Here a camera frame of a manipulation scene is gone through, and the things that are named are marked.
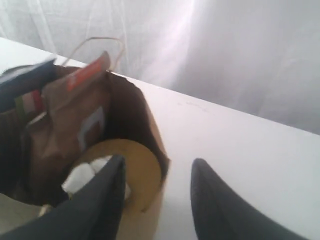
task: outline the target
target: white curtain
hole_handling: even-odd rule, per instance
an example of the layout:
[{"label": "white curtain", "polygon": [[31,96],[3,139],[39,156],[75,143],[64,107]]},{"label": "white curtain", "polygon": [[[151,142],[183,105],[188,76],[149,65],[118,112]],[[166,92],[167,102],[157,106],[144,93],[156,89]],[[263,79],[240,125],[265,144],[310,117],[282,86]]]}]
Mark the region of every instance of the white curtain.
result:
[{"label": "white curtain", "polygon": [[[319,9],[318,0],[0,0],[0,37],[62,56],[85,38],[119,37],[116,72],[320,134]],[[88,63],[103,49],[118,50],[92,42],[74,58]]]}]

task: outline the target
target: white table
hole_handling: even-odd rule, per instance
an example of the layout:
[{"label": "white table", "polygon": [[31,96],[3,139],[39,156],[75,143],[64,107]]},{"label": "white table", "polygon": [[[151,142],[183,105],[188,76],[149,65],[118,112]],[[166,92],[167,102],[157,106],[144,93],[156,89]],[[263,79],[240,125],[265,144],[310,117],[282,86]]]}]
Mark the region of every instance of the white table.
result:
[{"label": "white table", "polygon": [[[50,55],[0,38],[0,72]],[[69,65],[84,66],[74,60]],[[128,79],[143,91],[172,160],[156,240],[197,239],[190,202],[197,157],[263,214],[310,240],[320,239],[319,135]]]}]

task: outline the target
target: white backdrop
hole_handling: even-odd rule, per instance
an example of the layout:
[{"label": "white backdrop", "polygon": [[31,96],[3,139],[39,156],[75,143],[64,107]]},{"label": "white backdrop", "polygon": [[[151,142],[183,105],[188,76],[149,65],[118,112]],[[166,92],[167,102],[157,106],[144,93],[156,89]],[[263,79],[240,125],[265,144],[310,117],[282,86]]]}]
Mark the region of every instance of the white backdrop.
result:
[{"label": "white backdrop", "polygon": [[[0,0],[0,37],[320,134],[318,0]],[[117,45],[97,41],[88,63]]]}]

